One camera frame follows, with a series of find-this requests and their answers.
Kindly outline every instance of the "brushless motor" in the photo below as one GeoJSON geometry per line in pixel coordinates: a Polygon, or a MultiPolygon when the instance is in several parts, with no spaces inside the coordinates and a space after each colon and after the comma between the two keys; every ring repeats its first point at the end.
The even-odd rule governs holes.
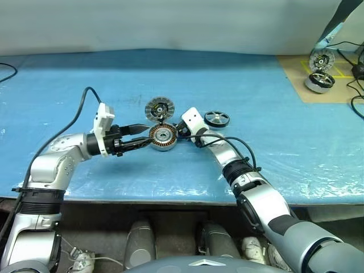
{"type": "Polygon", "coordinates": [[[159,151],[168,151],[177,143],[177,130],[169,123],[157,124],[150,129],[149,137],[153,138],[151,147],[159,151]]]}

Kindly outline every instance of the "white sneaker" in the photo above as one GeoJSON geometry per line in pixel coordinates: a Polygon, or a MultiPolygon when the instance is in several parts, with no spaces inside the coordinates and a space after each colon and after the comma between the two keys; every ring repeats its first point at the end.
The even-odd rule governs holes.
{"type": "Polygon", "coordinates": [[[244,256],[255,263],[266,264],[264,260],[262,247],[257,237],[246,237],[243,239],[241,249],[244,256]]]}
{"type": "Polygon", "coordinates": [[[292,271],[288,264],[282,259],[280,254],[278,253],[278,250],[275,248],[274,245],[269,245],[268,247],[268,257],[269,261],[272,266],[286,270],[286,271],[292,271]]]}

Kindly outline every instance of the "power adapter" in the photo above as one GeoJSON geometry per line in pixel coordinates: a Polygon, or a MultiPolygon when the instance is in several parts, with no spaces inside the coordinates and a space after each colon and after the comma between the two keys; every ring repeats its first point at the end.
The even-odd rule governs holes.
{"type": "Polygon", "coordinates": [[[354,64],[351,72],[357,80],[364,79],[364,64],[354,64]]]}

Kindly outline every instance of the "white bracket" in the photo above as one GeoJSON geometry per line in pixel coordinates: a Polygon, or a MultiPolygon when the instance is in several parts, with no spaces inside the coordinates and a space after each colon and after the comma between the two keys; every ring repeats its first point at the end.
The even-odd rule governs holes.
{"type": "Polygon", "coordinates": [[[188,109],[182,115],[182,119],[190,130],[191,135],[196,135],[201,128],[206,128],[207,130],[210,129],[195,107],[191,107],[190,109],[188,109]]]}
{"type": "Polygon", "coordinates": [[[110,130],[114,118],[114,109],[110,106],[107,106],[103,102],[100,103],[97,109],[96,117],[93,120],[93,132],[97,139],[98,148],[100,149],[100,153],[103,157],[108,156],[104,144],[105,132],[110,130]]]}

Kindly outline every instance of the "small wheel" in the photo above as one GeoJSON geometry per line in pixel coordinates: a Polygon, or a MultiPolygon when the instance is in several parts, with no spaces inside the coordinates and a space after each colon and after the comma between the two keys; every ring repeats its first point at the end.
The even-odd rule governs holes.
{"type": "Polygon", "coordinates": [[[310,74],[305,80],[305,85],[310,90],[324,94],[334,85],[335,79],[323,71],[317,70],[310,74]]]}
{"type": "Polygon", "coordinates": [[[230,117],[221,111],[208,111],[204,121],[207,125],[216,128],[223,128],[230,122],[230,117]]]}

